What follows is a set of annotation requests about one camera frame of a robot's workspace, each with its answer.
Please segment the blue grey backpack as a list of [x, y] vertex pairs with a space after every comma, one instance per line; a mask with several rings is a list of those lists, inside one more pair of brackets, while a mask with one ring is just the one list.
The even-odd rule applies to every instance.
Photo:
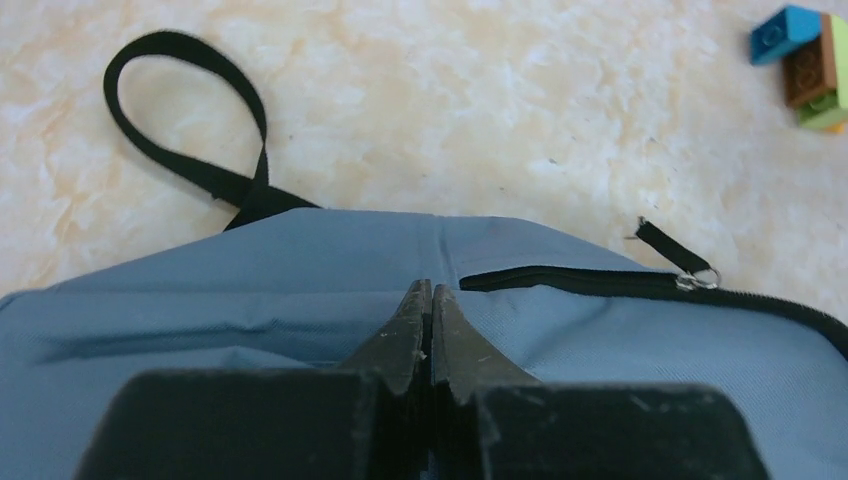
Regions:
[[123, 68], [169, 57], [218, 75], [260, 133], [246, 76], [202, 40], [142, 36], [107, 66], [104, 97], [129, 141], [238, 210], [219, 235], [1, 302], [1, 475], [80, 479], [80, 461], [118, 392], [153, 370], [337, 366], [432, 288], [423, 425], [434, 477], [435, 289], [545, 383], [697, 384], [742, 415], [764, 479], [847, 475], [847, 328], [819, 310], [705, 281], [706, 261], [642, 222], [637, 237], [678, 266], [651, 270], [532, 222], [326, 210], [271, 186], [265, 155], [246, 177], [164, 149], [124, 114]]

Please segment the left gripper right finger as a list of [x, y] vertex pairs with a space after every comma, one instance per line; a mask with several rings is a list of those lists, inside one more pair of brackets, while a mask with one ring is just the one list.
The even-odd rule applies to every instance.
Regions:
[[748, 427], [697, 384], [545, 383], [435, 289], [437, 479], [764, 479]]

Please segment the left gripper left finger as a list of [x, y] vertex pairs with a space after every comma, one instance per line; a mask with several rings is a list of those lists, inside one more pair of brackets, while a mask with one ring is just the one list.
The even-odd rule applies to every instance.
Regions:
[[141, 373], [118, 392], [80, 479], [417, 479], [432, 288], [415, 281], [392, 317], [324, 369]]

